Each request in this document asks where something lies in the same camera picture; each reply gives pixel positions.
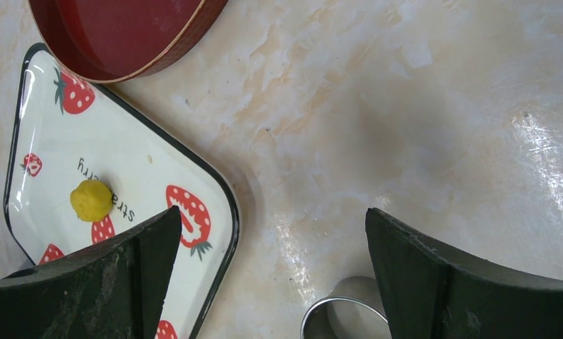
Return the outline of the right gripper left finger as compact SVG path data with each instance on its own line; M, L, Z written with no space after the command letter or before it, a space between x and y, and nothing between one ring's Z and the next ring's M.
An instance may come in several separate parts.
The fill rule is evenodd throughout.
M171 207L0 279L0 338L154 338L180 235Z

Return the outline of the strawberry pattern white tray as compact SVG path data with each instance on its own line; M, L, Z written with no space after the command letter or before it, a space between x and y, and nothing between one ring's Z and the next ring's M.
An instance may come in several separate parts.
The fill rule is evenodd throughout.
M113 193L101 221L82 221L70 203L88 179ZM3 205L33 263L177 206L182 231L157 338L198 336L240 234L237 199L219 171L108 88L65 73L42 43L23 58Z

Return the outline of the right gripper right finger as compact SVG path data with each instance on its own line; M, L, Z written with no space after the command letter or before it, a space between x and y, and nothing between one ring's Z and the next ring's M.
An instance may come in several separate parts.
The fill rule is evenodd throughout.
M563 338L563 280L479 258L378 208L365 229L393 338Z

